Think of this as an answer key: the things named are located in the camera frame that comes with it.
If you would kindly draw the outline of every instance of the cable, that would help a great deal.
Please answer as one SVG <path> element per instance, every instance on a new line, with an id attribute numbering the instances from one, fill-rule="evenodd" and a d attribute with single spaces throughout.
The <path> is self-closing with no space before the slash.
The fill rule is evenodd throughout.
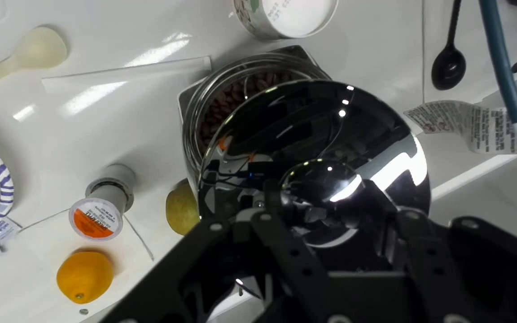
<path id="1" fill-rule="evenodd" d="M 154 255 L 152 255 L 149 244 L 145 243 L 145 239 L 136 232 L 136 228 L 132 226 L 132 223 L 129 221 L 127 216 L 122 216 L 122 217 L 127 221 L 127 225 L 131 226 L 131 230 L 134 232 L 134 235 L 138 237 L 138 241 L 143 244 L 145 252 L 147 252 L 149 257 L 150 257 L 150 262 L 154 262 Z"/>
<path id="2" fill-rule="evenodd" d="M 479 0 L 483 24 L 486 29 L 488 49 L 493 63 L 495 81 L 504 99 L 508 115 L 517 135 L 517 85 L 509 70 L 509 58 L 506 51 L 504 33 L 495 0 Z"/>

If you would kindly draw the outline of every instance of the kitchen counter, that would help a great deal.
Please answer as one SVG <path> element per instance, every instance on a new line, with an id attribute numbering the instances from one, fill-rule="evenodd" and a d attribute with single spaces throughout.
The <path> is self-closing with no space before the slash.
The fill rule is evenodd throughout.
<path id="1" fill-rule="evenodd" d="M 334 79 L 360 86 L 398 112 L 448 95 L 477 101 L 481 97 L 475 95 L 495 90 L 493 83 L 484 83 L 474 86 L 475 95 L 472 86 L 438 95 L 423 79 L 423 67 L 429 69 L 438 54 L 438 47 L 425 47 L 423 40 L 436 33 L 443 38 L 447 24 L 421 20 L 421 15 L 430 11 L 434 16 L 448 16 L 448 8 L 438 0 L 425 9 L 421 0 L 343 0 L 323 33 L 287 42 L 255 40 L 233 13 L 231 0 L 5 4 L 9 11 L 0 20 L 0 60 L 37 25 L 57 27 L 71 51 L 57 69 L 28 70 L 0 81 L 0 156 L 18 192 L 9 217 L 27 228 L 0 255 L 0 322 L 52 318 L 71 323 L 86 318 L 79 314 L 82 307 L 59 295 L 53 273 L 68 250 L 88 244 L 64 234 L 70 232 L 64 210 L 84 196 L 86 185 L 106 165 L 123 164 L 138 174 L 136 200 L 127 219 L 147 250 L 127 225 L 120 235 L 122 248 L 113 250 L 125 277 L 115 282 L 106 300 L 84 307 L 88 316 L 129 291 L 179 239 L 165 223 L 165 196 L 186 178 L 177 94 L 202 70 L 61 90 L 45 88 L 43 78 L 202 56 L 220 67 L 244 54 L 298 43 Z M 466 52 L 474 52 L 474 47 L 483 43 L 470 43 Z M 481 69 L 479 79 L 488 79 L 488 65 Z M 429 155 L 436 155 L 434 146 L 427 147 Z M 463 160 L 466 167 L 477 164 L 470 162 L 466 151 Z M 436 185 L 463 173 L 438 169 L 439 176 L 432 174 Z M 136 257 L 131 266 L 123 264 L 129 257 Z"/>

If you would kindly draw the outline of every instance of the yellow lemon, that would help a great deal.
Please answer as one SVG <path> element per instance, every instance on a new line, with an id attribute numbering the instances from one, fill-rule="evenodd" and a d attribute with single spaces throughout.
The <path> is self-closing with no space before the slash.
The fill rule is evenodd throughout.
<path id="1" fill-rule="evenodd" d="M 186 235 L 199 221 L 197 201 L 183 180 L 167 196 L 167 223 L 176 234 Z"/>
<path id="2" fill-rule="evenodd" d="M 89 304 L 109 289 L 113 275 L 115 266 L 106 253 L 77 250 L 61 264 L 57 286 L 73 304 Z"/>

